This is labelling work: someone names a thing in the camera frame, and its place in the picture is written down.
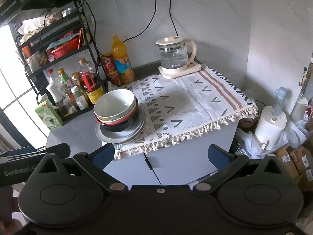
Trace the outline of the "person's left hand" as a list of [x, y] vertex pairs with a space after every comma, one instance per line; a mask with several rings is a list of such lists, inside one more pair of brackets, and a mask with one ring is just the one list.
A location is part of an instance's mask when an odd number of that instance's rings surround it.
[[12, 213], [19, 211], [12, 186], [1, 187], [1, 234], [16, 234], [23, 228], [18, 219], [12, 218]]

